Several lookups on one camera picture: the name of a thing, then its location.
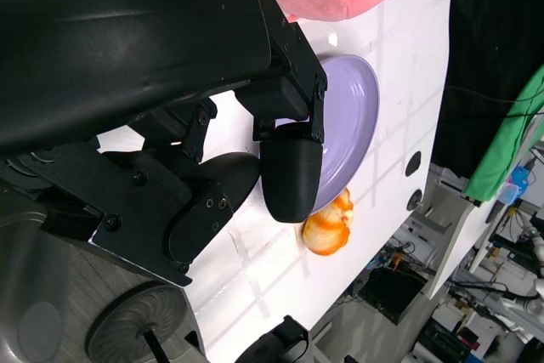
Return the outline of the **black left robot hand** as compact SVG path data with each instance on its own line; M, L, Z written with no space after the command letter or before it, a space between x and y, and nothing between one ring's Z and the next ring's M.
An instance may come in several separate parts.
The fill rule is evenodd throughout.
M312 212L326 74L275 0L1 0L1 183L175 286L256 184Z

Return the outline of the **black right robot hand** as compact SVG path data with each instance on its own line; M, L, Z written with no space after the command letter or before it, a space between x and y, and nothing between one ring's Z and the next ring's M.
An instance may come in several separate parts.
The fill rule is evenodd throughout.
M290 315L259 337L235 361L236 363L313 362L313 343L309 332Z

